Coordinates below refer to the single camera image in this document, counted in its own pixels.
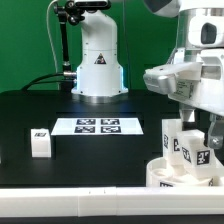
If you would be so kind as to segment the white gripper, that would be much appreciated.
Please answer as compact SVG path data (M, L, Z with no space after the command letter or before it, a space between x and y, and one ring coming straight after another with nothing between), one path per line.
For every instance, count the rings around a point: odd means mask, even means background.
M178 49L170 64L147 69L147 89L210 113L205 140L208 147L224 146L224 49ZM184 131L196 128L194 109L181 109Z

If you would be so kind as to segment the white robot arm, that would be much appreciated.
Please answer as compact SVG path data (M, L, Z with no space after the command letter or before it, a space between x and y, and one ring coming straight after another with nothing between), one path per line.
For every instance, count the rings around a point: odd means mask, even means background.
M224 0L143 0L158 16L178 19L175 48L167 63L147 69L148 90L181 104L183 122L196 108L211 113L207 145L224 146ZM117 61L117 28L103 11L109 0L74 0L82 16L82 62L72 92L108 99L127 91Z

